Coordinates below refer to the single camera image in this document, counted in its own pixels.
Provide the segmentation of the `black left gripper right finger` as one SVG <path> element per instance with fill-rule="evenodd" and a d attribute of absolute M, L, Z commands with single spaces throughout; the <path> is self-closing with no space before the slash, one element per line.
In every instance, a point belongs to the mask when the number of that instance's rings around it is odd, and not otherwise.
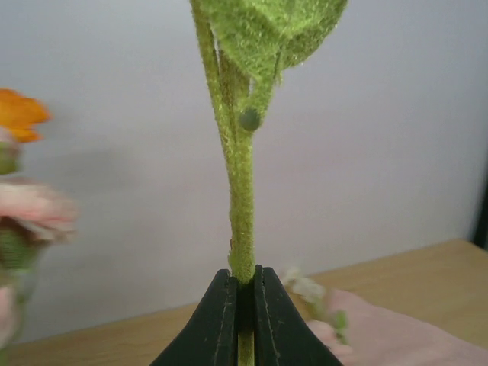
<path fill-rule="evenodd" d="M 312 333 L 273 268 L 255 268 L 254 294 L 256 365 L 342 365 Z"/>

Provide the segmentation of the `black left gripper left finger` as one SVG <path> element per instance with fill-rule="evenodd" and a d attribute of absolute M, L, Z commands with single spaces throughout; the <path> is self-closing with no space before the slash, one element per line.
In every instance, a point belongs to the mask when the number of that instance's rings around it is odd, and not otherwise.
<path fill-rule="evenodd" d="M 237 281 L 220 269 L 182 331 L 151 366 L 237 364 Z"/>

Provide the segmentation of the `pink wrapping paper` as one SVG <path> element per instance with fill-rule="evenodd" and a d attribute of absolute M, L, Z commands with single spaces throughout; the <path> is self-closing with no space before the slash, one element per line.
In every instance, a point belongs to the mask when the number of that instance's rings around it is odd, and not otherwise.
<path fill-rule="evenodd" d="M 344 310 L 348 343 L 332 326 L 318 320 L 307 325 L 343 365 L 485 366 L 487 350 L 409 316 L 377 307 L 346 291 L 335 290 L 331 310 Z"/>

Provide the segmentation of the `pink carnation stem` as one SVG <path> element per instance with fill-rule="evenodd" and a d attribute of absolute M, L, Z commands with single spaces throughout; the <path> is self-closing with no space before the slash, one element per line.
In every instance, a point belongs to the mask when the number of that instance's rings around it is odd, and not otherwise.
<path fill-rule="evenodd" d="M 1 349 L 21 333 L 41 252 L 75 231 L 74 202 L 48 185 L 16 175 L 21 148 L 1 129 Z"/>

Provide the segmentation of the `pale peach poppy stem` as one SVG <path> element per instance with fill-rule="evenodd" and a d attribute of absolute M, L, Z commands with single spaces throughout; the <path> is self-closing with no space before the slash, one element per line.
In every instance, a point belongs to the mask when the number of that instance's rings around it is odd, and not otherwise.
<path fill-rule="evenodd" d="M 246 293 L 255 274 L 252 138 L 285 69 L 308 59 L 336 28 L 345 1 L 192 1 L 198 46 L 230 184 L 228 262 L 243 294 L 240 365 L 255 361 Z"/>

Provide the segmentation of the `orange poppy stem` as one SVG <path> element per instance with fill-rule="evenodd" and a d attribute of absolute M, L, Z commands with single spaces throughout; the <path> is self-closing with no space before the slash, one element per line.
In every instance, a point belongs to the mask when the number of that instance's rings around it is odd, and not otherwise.
<path fill-rule="evenodd" d="M 1 126 L 19 143 L 40 140 L 42 136 L 35 126 L 51 119 L 47 107 L 37 99 L 24 96 L 15 90 L 1 89 Z"/>

